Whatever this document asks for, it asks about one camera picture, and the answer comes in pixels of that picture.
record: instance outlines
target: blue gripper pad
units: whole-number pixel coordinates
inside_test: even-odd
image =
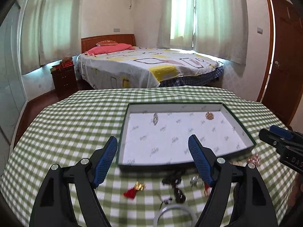
[[[104,182],[104,179],[107,175],[107,172],[109,171],[109,167],[111,166],[117,149],[118,141],[115,137],[113,137],[95,168],[95,178],[92,182],[95,187],[98,187],[99,184]]]
[[[269,128],[269,131],[276,134],[276,135],[279,135],[279,136],[281,136],[284,139],[289,140],[289,141],[294,138],[293,135],[288,130],[284,130],[284,129],[282,129],[278,126],[275,126],[275,125],[272,125]]]
[[[198,169],[198,172],[202,180],[207,183],[209,186],[213,187],[215,181],[212,178],[211,174],[211,165],[208,163],[204,153],[202,152],[198,142],[194,138],[194,135],[191,135],[188,139],[188,148],[191,153],[194,163]]]

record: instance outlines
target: curtain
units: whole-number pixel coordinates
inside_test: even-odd
[[[248,42],[246,0],[196,0],[194,50],[245,64]]]
[[[163,0],[158,47],[192,49],[194,0]]]
[[[28,0],[21,30],[22,75],[81,53],[80,0]]]

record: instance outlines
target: green and white gingham tablecloth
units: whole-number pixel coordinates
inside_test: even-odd
[[[72,166],[99,148],[113,135],[119,139],[128,103],[137,102],[223,102],[238,117],[257,146],[262,165],[258,168],[275,206],[278,221],[285,214],[286,201],[295,172],[279,163],[279,155],[271,146],[260,141],[262,128],[283,123],[261,103],[242,100],[232,92],[210,87],[174,87],[155,89],[111,89],[79,91],[71,97],[45,108],[26,130],[14,149],[5,168],[0,189],[17,218],[28,226],[31,210],[39,187],[54,163]],[[235,160],[245,161],[247,154]],[[204,189],[190,186],[189,171],[180,188],[186,195],[187,204],[200,216],[207,197]],[[96,189],[97,197],[112,226],[152,226],[159,211],[160,197],[173,197],[173,190],[163,186],[159,174],[122,174],[112,163],[103,184]],[[146,188],[138,192],[134,200],[122,194],[136,181],[145,182]],[[85,226],[75,186],[71,197],[79,225]],[[233,208],[232,190],[223,224],[227,224]],[[159,220],[159,226],[190,226],[190,217],[178,210],[167,212]]]

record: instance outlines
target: silver bangle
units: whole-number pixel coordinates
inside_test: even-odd
[[[169,210],[172,210],[172,209],[180,209],[180,210],[183,210],[187,213],[190,214],[191,216],[191,227],[194,227],[196,225],[196,222],[197,222],[197,217],[196,215],[193,213],[193,211],[186,205],[169,205],[163,209],[161,209],[156,215],[155,215],[155,218],[154,218],[154,227],[157,227],[158,226],[158,220],[159,218],[167,211]]]

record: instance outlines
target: wooden headboard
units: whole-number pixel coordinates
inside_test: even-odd
[[[95,37],[86,37],[81,39],[81,50],[82,53],[96,47],[96,44],[100,41],[112,40],[120,44],[130,44],[136,46],[136,41],[134,39],[134,34],[114,34],[114,35],[104,35]]]

